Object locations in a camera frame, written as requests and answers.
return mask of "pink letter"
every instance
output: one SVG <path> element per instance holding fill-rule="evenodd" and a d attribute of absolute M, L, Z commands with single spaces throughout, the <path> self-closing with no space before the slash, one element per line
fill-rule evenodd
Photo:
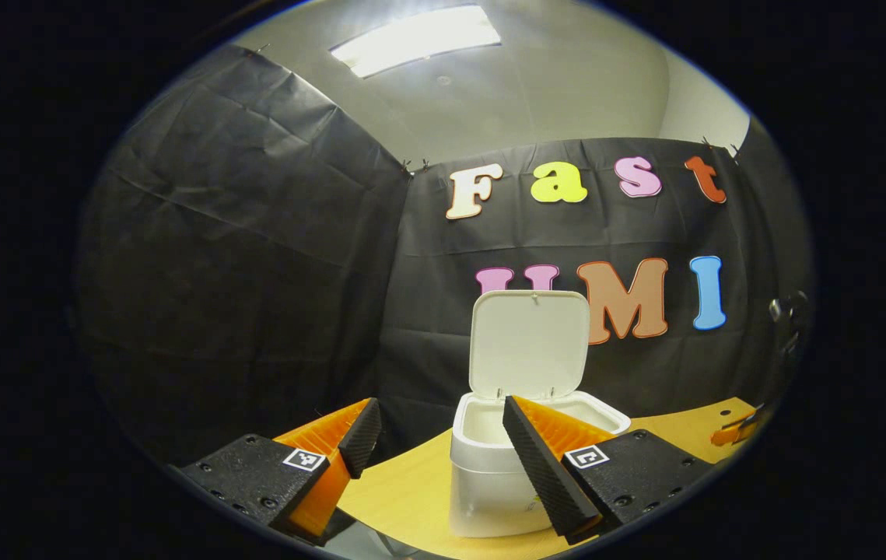
<path fill-rule="evenodd" d="M 616 162 L 616 175 L 621 178 L 619 188 L 630 198 L 654 196 L 660 192 L 660 180 L 650 173 L 650 162 L 642 157 L 623 157 Z"/>
<path fill-rule="evenodd" d="M 492 290 L 506 289 L 513 276 L 515 271 L 510 268 L 485 268 L 479 270 L 475 278 L 481 284 L 481 295 L 484 295 Z"/>
<path fill-rule="evenodd" d="M 560 276 L 560 269 L 552 264 L 536 264 L 525 269 L 524 276 L 532 280 L 533 290 L 553 290 L 553 279 Z"/>

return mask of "foam letter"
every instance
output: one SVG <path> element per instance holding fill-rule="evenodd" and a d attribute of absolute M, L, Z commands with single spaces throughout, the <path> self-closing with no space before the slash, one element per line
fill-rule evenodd
<path fill-rule="evenodd" d="M 453 206 L 446 211 L 446 217 L 452 220 L 468 219 L 481 213 L 481 205 L 474 201 L 474 196 L 481 196 L 482 201 L 487 201 L 492 196 L 492 178 L 499 180 L 502 173 L 502 166 L 497 163 L 454 171 L 450 175 L 453 180 Z"/>
<path fill-rule="evenodd" d="M 692 170 L 695 174 L 695 180 L 699 182 L 699 188 L 702 189 L 702 194 L 706 196 L 710 201 L 719 203 L 722 205 L 727 201 L 726 192 L 720 191 L 719 188 L 716 188 L 716 184 L 713 182 L 713 177 L 716 176 L 716 170 L 714 170 L 711 166 L 707 166 L 705 162 L 702 161 L 702 157 L 692 157 L 687 162 L 685 162 L 685 169 Z"/>
<path fill-rule="evenodd" d="M 642 157 L 623 157 L 616 162 L 619 188 L 630 198 L 655 196 L 660 192 L 660 178 L 650 173 L 650 162 Z"/>
<path fill-rule="evenodd" d="M 581 187 L 581 172 L 571 163 L 543 163 L 532 171 L 532 198 L 539 202 L 581 202 L 588 189 Z"/>
<path fill-rule="evenodd" d="M 688 266 L 699 278 L 699 316 L 695 317 L 695 329 L 707 331 L 723 326 L 727 322 L 720 305 L 720 269 L 723 262 L 719 257 L 696 257 Z"/>
<path fill-rule="evenodd" d="M 478 271 L 478 283 L 481 283 L 481 295 L 492 290 L 504 290 L 508 281 L 513 279 L 515 271 L 510 268 L 486 268 Z"/>
<path fill-rule="evenodd" d="M 664 321 L 664 273 L 667 261 L 644 259 L 636 269 L 627 291 L 616 269 L 607 262 L 589 262 L 577 268 L 577 275 L 588 284 L 591 306 L 591 330 L 588 344 L 602 344 L 612 334 L 605 327 L 605 315 L 612 322 L 616 336 L 626 338 L 632 319 L 639 312 L 639 322 L 632 336 L 642 339 L 659 337 L 667 332 Z"/>
<path fill-rule="evenodd" d="M 560 269 L 552 264 L 536 264 L 522 274 L 532 280 L 533 290 L 553 290 L 553 279 L 560 276 Z"/>

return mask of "orange object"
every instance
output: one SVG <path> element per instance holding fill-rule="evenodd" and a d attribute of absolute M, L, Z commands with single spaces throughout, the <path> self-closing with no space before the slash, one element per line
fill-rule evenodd
<path fill-rule="evenodd" d="M 724 425 L 723 428 L 717 429 L 709 437 L 709 441 L 714 446 L 726 446 L 727 443 L 740 443 L 742 440 L 752 436 L 757 429 L 757 411 L 760 408 L 757 407 L 755 410 L 748 412 L 743 418 L 735 419 L 735 421 Z"/>
<path fill-rule="evenodd" d="M 351 476 L 339 443 L 368 403 L 370 398 L 364 398 L 273 439 L 284 446 L 325 455 L 329 462 L 328 469 L 290 513 L 289 522 L 306 535 L 319 538 L 325 532 L 325 526 L 346 490 Z"/>
<path fill-rule="evenodd" d="M 606 432 L 543 404 L 534 403 L 523 397 L 513 396 L 513 398 L 557 460 L 563 460 L 567 451 L 594 446 L 595 443 L 602 443 L 615 437 L 612 432 Z"/>

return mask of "orange letter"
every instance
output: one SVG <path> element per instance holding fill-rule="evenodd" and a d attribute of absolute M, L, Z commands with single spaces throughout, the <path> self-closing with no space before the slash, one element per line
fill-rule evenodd
<path fill-rule="evenodd" d="M 636 268 L 627 291 L 616 269 L 609 263 L 599 261 L 579 266 L 577 275 L 588 284 L 588 305 L 591 306 L 588 344 L 602 344 L 612 336 L 605 327 L 606 313 L 616 336 L 621 339 L 626 338 L 637 312 L 639 322 L 632 329 L 632 336 L 643 339 L 666 333 L 664 272 L 667 272 L 666 260 L 644 259 Z"/>
<path fill-rule="evenodd" d="M 481 205 L 474 202 L 474 196 L 479 195 L 482 201 L 487 201 L 492 196 L 492 178 L 502 178 L 502 166 L 497 163 L 454 171 L 450 175 L 453 180 L 453 206 L 446 211 L 446 217 L 452 220 L 468 219 L 481 213 Z"/>
<path fill-rule="evenodd" d="M 719 188 L 716 188 L 716 184 L 713 182 L 713 177 L 716 176 L 716 170 L 714 170 L 711 166 L 707 166 L 705 162 L 702 161 L 702 157 L 692 157 L 687 162 L 685 162 L 685 169 L 692 170 L 692 173 L 695 174 L 695 180 L 699 182 L 699 188 L 702 189 L 702 194 L 706 196 L 710 201 L 717 202 L 722 205 L 727 201 L 726 192 L 720 191 Z"/>

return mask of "letter i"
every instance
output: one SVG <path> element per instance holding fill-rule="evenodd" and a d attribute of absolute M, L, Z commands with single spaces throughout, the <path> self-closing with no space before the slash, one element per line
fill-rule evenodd
<path fill-rule="evenodd" d="M 695 329 L 708 331 L 723 326 L 727 322 L 727 315 L 720 304 L 720 269 L 723 262 L 714 256 L 696 257 L 688 266 L 699 278 L 699 315 L 695 317 Z"/>

